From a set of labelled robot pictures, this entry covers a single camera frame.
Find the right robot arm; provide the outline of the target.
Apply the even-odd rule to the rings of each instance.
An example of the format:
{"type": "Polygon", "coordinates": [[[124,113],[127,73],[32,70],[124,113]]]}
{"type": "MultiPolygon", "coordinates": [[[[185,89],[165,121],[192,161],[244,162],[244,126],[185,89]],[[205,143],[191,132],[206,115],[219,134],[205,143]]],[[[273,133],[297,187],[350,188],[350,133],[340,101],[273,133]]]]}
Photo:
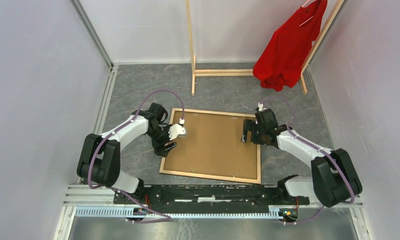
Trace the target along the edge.
{"type": "Polygon", "coordinates": [[[272,146],[296,157],[311,170],[310,177],[292,175],[278,182],[276,196],[283,204],[296,197],[317,199],[331,208],[339,203],[352,204],[363,192],[349,153],[320,146],[299,135],[288,124],[280,125],[271,109],[257,109],[255,119],[243,121],[241,142],[272,146]]]}

